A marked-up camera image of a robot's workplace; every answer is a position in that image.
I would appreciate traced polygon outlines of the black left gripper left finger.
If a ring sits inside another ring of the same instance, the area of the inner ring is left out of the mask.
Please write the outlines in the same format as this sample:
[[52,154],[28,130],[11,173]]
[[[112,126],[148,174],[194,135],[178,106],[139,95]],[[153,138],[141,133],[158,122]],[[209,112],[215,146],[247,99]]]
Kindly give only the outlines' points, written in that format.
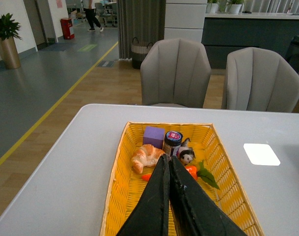
[[147,185],[118,236],[167,236],[169,216],[170,172],[163,154]]

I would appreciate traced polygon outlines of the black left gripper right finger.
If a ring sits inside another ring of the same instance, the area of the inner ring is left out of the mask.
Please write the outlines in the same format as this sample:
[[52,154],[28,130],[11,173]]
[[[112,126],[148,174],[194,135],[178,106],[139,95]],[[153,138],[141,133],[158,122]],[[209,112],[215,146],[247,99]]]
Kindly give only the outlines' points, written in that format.
[[244,236],[175,157],[169,161],[170,204],[178,236]]

